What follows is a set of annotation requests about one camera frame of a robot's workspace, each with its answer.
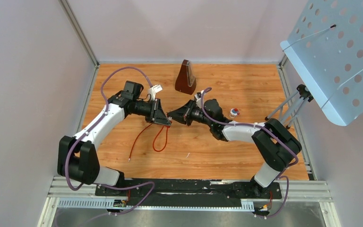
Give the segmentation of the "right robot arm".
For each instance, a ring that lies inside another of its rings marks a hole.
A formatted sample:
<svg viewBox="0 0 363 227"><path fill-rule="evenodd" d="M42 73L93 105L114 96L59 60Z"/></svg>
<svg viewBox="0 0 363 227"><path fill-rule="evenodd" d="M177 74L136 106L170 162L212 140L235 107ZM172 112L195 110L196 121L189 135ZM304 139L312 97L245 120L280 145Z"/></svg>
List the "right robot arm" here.
<svg viewBox="0 0 363 227"><path fill-rule="evenodd" d="M269 193L269 185L302 150L300 142L279 120L271 118L256 126L232 121L223 115L216 99L205 101L203 107L197 101L189 100L184 106L168 112L167 116L188 126L192 122L205 124L217 140L255 144L265 161L252 178L251 191L256 197Z"/></svg>

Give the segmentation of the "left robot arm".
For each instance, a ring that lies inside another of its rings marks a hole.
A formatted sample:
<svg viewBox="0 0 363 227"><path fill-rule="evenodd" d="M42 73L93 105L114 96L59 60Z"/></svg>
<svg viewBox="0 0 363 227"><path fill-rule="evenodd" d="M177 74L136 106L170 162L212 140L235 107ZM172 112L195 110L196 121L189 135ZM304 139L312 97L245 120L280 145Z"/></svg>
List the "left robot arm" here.
<svg viewBox="0 0 363 227"><path fill-rule="evenodd" d="M161 100L156 93L163 88L154 85L148 90L149 99L139 98L142 84L126 81L124 89L105 99L102 111L83 130L74 136L63 136L59 141L58 166L59 175L83 184L103 184L114 195L125 192L124 174L118 170L101 166L97 149L112 131L128 115L143 116L148 123L171 126L166 117Z"/></svg>

